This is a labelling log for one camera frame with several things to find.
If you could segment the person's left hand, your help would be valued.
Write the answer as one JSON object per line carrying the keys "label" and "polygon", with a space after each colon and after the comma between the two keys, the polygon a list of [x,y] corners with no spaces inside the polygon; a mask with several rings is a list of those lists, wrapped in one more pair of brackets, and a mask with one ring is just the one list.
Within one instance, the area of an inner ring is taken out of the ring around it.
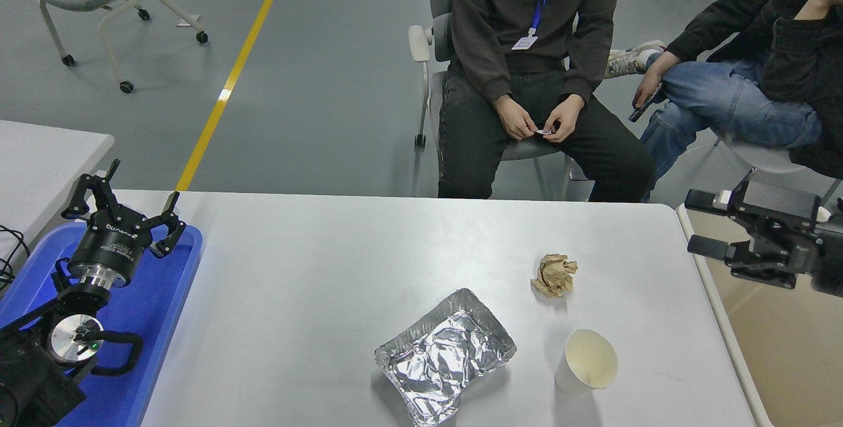
{"label": "person's left hand", "polygon": [[545,121],[544,131],[548,132],[543,138],[554,144],[560,144],[575,131],[580,111],[586,105],[583,97],[570,94],[565,100],[552,109],[550,117]]}
{"label": "person's left hand", "polygon": [[840,5],[842,0],[807,0],[793,18],[798,21],[822,20],[831,7]]}

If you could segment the person's right hand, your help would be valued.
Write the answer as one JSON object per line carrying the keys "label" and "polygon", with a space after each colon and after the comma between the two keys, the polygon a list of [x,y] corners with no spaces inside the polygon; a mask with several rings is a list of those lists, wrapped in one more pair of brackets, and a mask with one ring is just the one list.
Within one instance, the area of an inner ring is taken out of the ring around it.
{"label": "person's right hand", "polygon": [[642,109],[645,101],[655,93],[657,86],[662,81],[663,76],[678,63],[681,63],[681,58],[674,53],[664,51],[656,55],[651,55],[648,58],[647,69],[644,76],[636,90],[635,101],[633,103],[634,109]]}
{"label": "person's right hand", "polygon": [[523,140],[535,135],[537,127],[524,107],[519,105],[508,94],[493,101],[493,109],[503,125],[504,132],[509,138]]}

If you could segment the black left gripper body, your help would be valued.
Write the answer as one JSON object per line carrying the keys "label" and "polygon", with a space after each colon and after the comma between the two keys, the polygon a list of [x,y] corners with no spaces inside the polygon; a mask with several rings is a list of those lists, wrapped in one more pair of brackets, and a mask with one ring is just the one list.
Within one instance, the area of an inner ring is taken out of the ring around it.
{"label": "black left gripper body", "polygon": [[69,260],[69,272],[80,279],[85,269],[100,266],[115,271],[123,281],[132,280],[145,248],[151,244],[151,230],[136,228],[144,219],[135,211],[120,216],[111,216],[108,211],[93,213]]}

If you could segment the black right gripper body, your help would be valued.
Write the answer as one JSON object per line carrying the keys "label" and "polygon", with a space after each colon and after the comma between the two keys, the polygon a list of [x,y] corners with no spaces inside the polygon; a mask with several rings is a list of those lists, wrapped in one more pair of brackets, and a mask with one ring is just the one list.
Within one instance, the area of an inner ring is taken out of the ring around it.
{"label": "black right gripper body", "polygon": [[811,271],[812,288],[820,293],[842,297],[842,215],[832,213],[814,230],[819,250],[818,267]]}

